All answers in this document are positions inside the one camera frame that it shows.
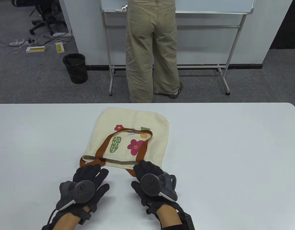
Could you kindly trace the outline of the person's left hand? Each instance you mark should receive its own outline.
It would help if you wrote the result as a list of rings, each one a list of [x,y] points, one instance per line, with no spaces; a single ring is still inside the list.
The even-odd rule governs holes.
[[[107,177],[109,171],[105,168],[101,168],[100,165],[88,165],[85,167],[80,167],[76,170],[73,176],[73,182],[79,183],[84,180],[93,182],[95,186],[94,196],[86,203],[74,204],[76,208],[89,207],[90,211],[93,213],[97,210],[97,204],[104,194],[109,190],[110,185],[108,183],[101,185],[105,178]]]

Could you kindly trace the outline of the person's right hand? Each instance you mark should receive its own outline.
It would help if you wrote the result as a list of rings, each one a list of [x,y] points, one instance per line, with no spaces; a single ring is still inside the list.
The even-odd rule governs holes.
[[[170,175],[159,166],[144,160],[133,169],[137,181],[132,181],[131,187],[139,196],[142,206],[147,207],[147,214],[156,215],[163,205],[169,205],[180,213],[184,212],[177,203],[175,175]]]

